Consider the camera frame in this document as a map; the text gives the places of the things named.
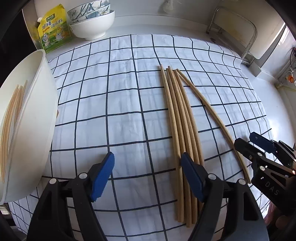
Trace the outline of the person's left hand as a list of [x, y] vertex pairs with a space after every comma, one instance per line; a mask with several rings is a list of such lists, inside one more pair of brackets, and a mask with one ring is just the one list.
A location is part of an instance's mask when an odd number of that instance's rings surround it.
[[272, 202], [269, 203], [267, 215], [264, 218], [267, 226], [275, 228], [279, 232], [289, 232], [295, 226], [295, 214], [284, 215]]

